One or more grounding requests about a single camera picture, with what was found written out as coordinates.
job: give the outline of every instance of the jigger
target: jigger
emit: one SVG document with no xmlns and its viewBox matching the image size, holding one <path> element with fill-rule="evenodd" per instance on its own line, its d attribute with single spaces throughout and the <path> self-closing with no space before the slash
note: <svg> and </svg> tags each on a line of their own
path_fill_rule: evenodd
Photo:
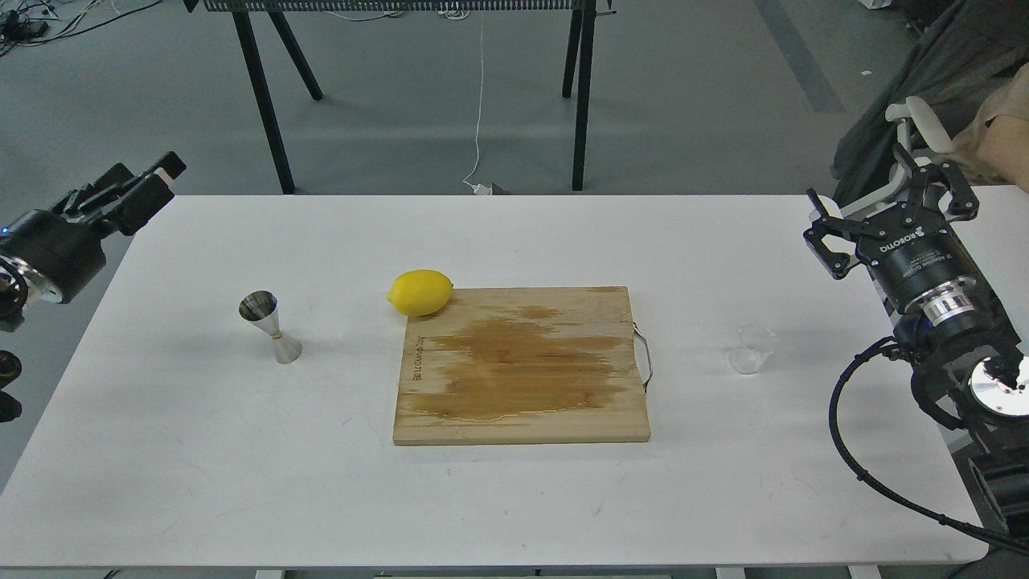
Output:
<svg viewBox="0 0 1029 579">
<path fill-rule="evenodd" d="M 294 338 L 279 330 L 279 301 L 271 292 L 254 292 L 240 302 L 240 316 L 272 336 L 275 361 L 289 364 L 300 357 L 304 348 Z"/>
</svg>

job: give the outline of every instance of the cutting board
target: cutting board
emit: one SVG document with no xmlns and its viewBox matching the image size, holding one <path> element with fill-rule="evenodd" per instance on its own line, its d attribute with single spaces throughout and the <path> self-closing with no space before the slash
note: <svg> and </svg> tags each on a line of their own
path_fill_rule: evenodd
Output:
<svg viewBox="0 0 1029 579">
<path fill-rule="evenodd" d="M 649 438 L 626 287 L 455 289 L 407 321 L 394 444 Z"/>
</svg>

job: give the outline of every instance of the clear plastic cup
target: clear plastic cup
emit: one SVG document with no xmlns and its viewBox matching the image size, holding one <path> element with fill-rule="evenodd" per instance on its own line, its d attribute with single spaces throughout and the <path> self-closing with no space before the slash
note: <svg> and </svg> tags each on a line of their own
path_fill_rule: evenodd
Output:
<svg viewBox="0 0 1029 579">
<path fill-rule="evenodd" d="M 776 337 L 768 328 L 748 324 L 736 331 L 740 346 L 725 355 L 729 365 L 740 374 L 756 374 L 775 353 Z"/>
</svg>

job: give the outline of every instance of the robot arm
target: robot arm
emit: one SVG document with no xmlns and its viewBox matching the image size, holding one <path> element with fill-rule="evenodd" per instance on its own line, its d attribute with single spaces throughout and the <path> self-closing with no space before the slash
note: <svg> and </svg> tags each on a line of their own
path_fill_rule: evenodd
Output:
<svg viewBox="0 0 1029 579">
<path fill-rule="evenodd" d="M 169 186 L 185 168 L 174 152 L 139 175 L 119 162 L 49 209 L 34 209 L 0 227 L 0 330 L 15 331 L 25 309 L 39 300 L 70 302 L 107 262 L 101 241 L 145 225 L 172 200 Z M 0 389 L 21 368 L 14 355 L 0 352 Z M 0 392 L 0 423 L 21 413 L 17 401 Z"/>
<path fill-rule="evenodd" d="M 974 218 L 979 200 L 953 164 L 920 166 L 901 143 L 893 152 L 899 186 L 844 208 L 842 217 L 809 189 L 816 213 L 805 240 L 836 279 L 864 265 L 893 326 L 894 356 L 912 367 L 919 407 L 948 429 L 968 431 L 981 453 L 971 470 L 995 514 L 1013 537 L 1029 537 L 1029 358 L 950 226 Z M 853 243 L 853 253 L 830 250 L 828 236 Z M 944 397 L 957 417 L 939 407 Z"/>
</svg>

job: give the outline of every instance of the concrete floor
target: concrete floor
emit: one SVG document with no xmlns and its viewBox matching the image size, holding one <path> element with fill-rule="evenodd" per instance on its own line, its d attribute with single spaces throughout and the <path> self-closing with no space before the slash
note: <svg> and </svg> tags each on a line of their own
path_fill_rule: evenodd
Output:
<svg viewBox="0 0 1029 579">
<path fill-rule="evenodd" d="M 60 9 L 73 15 L 82 5 L 72 0 Z M 142 5 L 123 0 L 117 8 Z M 827 192 L 837 141 L 915 42 L 898 13 L 853 0 L 637 0 L 615 8 L 616 15 L 597 25 L 583 193 L 794 194 L 809 186 Z M 84 25 L 112 15 L 102 5 Z M 176 181 L 178 194 L 277 194 L 230 20 L 165 2 L 0 59 L 0 220 L 52 203 L 114 162 L 141 170 L 166 150 L 188 165 Z M 493 181 L 514 194 L 571 192 L 574 101 L 560 98 L 566 15 L 488 12 L 454 22 L 406 13 L 349 23 L 290 14 L 326 94 L 321 102 L 308 97 L 269 20 L 253 20 L 298 193 L 469 194 L 461 181 L 475 162 L 481 66 L 482 158 L 470 180 Z M 75 302 L 34 309 L 16 334 L 0 335 L 0 349 L 25 365 L 7 391 L 26 407 L 22 419 L 0 425 L 0 487 L 128 245 L 120 237 L 107 240 L 109 265 Z M 1016 578 L 1027 576 L 1026 569 L 1024 560 L 998 555 L 962 576 Z M 928 579 L 956 570 L 882 568 L 882 575 Z M 105 573 L 0 571 L 0 577 Z M 118 575 L 252 576 L 252 570 Z M 747 571 L 751 579 L 845 576 L 843 568 Z"/>
</svg>

